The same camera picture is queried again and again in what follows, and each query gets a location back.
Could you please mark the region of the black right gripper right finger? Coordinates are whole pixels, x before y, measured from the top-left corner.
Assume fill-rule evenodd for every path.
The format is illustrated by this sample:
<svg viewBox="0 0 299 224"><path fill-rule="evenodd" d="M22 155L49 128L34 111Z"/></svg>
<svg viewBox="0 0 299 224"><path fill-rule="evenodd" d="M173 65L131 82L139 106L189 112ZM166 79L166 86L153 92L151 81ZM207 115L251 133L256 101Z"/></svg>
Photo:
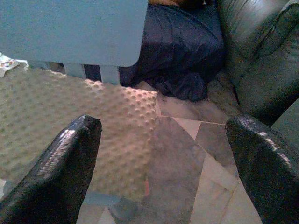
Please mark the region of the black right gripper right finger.
<svg viewBox="0 0 299 224"><path fill-rule="evenodd" d="M299 148L250 115L226 121L239 177L263 224L299 224Z"/></svg>

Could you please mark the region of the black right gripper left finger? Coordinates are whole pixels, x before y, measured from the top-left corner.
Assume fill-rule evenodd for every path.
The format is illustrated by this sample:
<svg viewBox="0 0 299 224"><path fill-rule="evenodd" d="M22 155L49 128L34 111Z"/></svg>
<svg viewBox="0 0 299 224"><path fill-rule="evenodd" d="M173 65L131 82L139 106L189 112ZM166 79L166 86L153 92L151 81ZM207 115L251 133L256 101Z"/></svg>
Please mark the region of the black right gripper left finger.
<svg viewBox="0 0 299 224"><path fill-rule="evenodd" d="M76 224L101 131L100 119L85 114L61 130L0 201L0 224Z"/></svg>

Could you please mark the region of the white dotted pillow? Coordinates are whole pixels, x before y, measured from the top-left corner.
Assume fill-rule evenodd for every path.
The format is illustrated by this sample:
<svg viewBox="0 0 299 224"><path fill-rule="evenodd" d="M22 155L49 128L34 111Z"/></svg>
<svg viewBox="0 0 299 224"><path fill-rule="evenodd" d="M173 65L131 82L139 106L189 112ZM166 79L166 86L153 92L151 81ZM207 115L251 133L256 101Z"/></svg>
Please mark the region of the white dotted pillow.
<svg viewBox="0 0 299 224"><path fill-rule="evenodd" d="M42 69L14 68L0 78L0 179L17 181L69 124L86 114L101 121L89 189L140 201L151 159L157 93Z"/></svg>

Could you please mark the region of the dark blue cloth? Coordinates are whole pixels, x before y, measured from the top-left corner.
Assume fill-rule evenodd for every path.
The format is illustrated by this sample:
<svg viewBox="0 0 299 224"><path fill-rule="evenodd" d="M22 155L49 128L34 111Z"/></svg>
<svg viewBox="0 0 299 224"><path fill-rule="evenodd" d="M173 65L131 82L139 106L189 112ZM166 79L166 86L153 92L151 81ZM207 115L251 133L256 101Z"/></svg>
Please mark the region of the dark blue cloth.
<svg viewBox="0 0 299 224"><path fill-rule="evenodd" d="M187 11L149 5L141 52L130 67L121 67L123 86L145 81L165 96L199 101L224 65L226 49L217 4Z"/></svg>

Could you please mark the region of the white patterned cloth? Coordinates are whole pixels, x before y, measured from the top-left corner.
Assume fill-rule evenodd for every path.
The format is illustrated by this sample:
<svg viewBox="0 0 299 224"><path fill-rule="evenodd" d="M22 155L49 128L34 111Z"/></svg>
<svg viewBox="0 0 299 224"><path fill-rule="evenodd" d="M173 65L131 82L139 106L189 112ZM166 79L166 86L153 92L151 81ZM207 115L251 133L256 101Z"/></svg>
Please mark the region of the white patterned cloth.
<svg viewBox="0 0 299 224"><path fill-rule="evenodd" d="M0 52L0 78L3 78L9 70L12 70L19 65L28 67L29 63L26 60L12 59Z"/></svg>

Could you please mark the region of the light blue table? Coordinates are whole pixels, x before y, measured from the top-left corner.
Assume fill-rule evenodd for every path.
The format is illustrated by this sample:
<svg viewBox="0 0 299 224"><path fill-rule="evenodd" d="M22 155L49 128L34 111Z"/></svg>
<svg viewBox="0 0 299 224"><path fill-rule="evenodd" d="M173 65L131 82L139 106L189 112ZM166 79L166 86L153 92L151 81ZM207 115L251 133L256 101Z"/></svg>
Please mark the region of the light blue table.
<svg viewBox="0 0 299 224"><path fill-rule="evenodd" d="M0 0L0 53L47 68L62 63L85 78L86 64L104 83L140 55L148 0Z"/></svg>

